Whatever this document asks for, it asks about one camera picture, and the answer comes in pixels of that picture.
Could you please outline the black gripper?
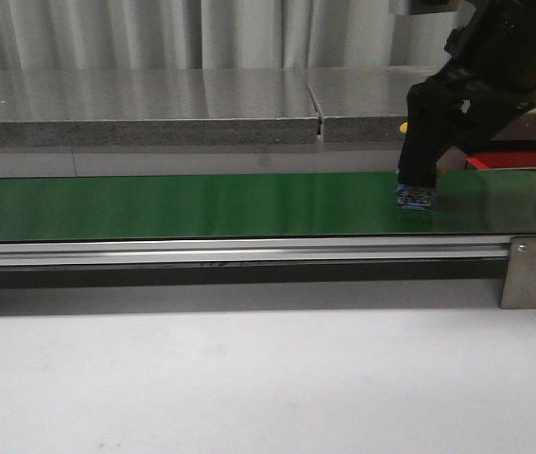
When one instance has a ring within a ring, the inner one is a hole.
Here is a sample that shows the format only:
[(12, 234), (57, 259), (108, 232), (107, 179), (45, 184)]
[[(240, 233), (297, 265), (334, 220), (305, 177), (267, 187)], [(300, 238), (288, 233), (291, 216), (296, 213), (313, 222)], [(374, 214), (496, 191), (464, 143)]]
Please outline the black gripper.
[(473, 154), (536, 108), (536, 1), (472, 5), (468, 24), (447, 38), (450, 60), (406, 96), (399, 184), (435, 187), (450, 148)]

